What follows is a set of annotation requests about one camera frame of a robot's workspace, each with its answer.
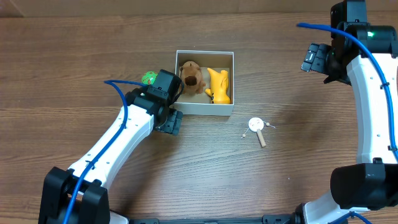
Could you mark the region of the brown plush capybara toy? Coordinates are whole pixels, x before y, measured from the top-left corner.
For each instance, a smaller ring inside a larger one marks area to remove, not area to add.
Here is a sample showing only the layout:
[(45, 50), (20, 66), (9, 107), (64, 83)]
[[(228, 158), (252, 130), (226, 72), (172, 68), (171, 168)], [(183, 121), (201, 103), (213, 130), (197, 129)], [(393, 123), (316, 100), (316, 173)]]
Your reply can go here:
[(194, 61), (187, 61), (180, 67), (180, 78), (184, 83), (183, 94), (197, 95), (203, 93), (206, 83), (201, 67)]

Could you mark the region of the yellow rubber toy animal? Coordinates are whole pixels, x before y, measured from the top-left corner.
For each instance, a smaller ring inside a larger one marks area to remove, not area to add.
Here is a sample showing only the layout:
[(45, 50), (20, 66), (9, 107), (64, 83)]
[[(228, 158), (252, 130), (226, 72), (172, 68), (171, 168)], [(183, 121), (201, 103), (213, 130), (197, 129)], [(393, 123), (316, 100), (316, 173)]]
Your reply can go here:
[(230, 104), (231, 99), (227, 95), (229, 87), (228, 72), (226, 70), (217, 72), (212, 68), (207, 68), (207, 70), (210, 74), (210, 88), (207, 88), (205, 93), (210, 97), (211, 103)]

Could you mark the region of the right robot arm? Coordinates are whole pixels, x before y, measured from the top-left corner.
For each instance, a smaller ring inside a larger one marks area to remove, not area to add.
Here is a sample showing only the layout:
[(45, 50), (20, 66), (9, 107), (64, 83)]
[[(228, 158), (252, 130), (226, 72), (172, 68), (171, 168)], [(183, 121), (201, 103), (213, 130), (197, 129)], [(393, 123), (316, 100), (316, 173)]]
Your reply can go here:
[(397, 205), (397, 32), (368, 22), (364, 1), (344, 0), (330, 11), (331, 44), (312, 44), (302, 64), (326, 82), (353, 88), (358, 119), (356, 163), (338, 167), (330, 190), (299, 205), (290, 223), (346, 223)]

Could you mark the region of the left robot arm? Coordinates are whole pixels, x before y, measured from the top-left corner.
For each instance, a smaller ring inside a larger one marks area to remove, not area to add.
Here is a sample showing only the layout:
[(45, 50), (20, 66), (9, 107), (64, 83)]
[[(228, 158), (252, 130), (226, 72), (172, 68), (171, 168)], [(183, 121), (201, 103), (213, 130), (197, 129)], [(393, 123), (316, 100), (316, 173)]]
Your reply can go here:
[(67, 170), (53, 167), (44, 179), (40, 224), (132, 223), (111, 211), (108, 191), (137, 145), (153, 131), (176, 136), (182, 112), (171, 106), (184, 89), (181, 78), (161, 70), (153, 84), (136, 83), (123, 93), (119, 80), (108, 80), (122, 99), (121, 110), (98, 142)]

